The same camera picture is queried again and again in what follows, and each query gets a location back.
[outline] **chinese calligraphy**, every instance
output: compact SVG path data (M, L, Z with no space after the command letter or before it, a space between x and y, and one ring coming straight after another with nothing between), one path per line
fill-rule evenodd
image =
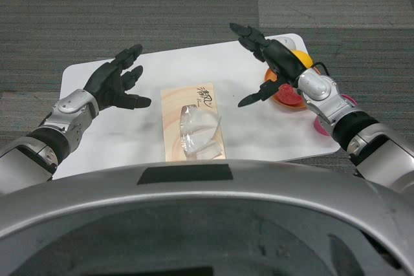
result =
M197 89L197 93L200 96L200 98L203 100L204 104L207 107L211 108L212 107L213 98L210 95L210 92L208 92L208 90L206 90L205 87L199 87Z

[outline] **white table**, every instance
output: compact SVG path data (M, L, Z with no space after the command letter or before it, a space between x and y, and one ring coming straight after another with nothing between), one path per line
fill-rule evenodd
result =
M290 37L297 50L307 52L298 35L269 38L281 36ZM61 98L83 88L89 76L105 62L68 67L63 73ZM315 114L311 111L290 111L273 100L237 108L242 98L257 92L267 69L237 41L143 54L135 62L137 65L144 66L144 74L130 93L150 97L151 106L133 111L113 107L102 111L83 135L78 150L63 161L54 178L164 162L160 91L206 82L215 87L227 158L282 161L339 150L332 138L314 130Z

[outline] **yellow ball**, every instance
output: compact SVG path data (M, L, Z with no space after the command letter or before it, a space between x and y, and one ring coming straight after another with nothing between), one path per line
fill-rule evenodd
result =
M292 53L295 54L295 56L298 59L300 59L300 61L302 62L302 64L307 69L309 69L313 65L313 60L312 60L312 58L308 54L306 54L306 53L304 53L302 51L299 51L299 50L292 50Z

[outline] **clear plastic bag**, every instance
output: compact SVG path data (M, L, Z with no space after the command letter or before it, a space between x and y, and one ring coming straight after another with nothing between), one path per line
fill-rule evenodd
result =
M211 160L221 155L223 150L213 139L219 124L217 113L198 109L196 105L183 106L180 139L187 160Z

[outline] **robotic arm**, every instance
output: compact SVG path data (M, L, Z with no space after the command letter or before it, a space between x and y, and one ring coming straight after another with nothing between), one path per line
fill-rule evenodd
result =
M414 147L385 125L341 96L336 82L307 69L284 45L265 39L252 27L230 24L239 42L278 76L259 92L240 101L239 107L274 95L289 83L303 97L307 108L318 115L324 129L345 150L358 175L404 195L414 194Z
M123 50L99 67L83 89L59 100L37 129L0 150L0 195L50 180L59 164L78 148L100 111L111 106L135 109L151 105L149 98L125 93L142 75L142 66L121 76L141 52L141 45Z

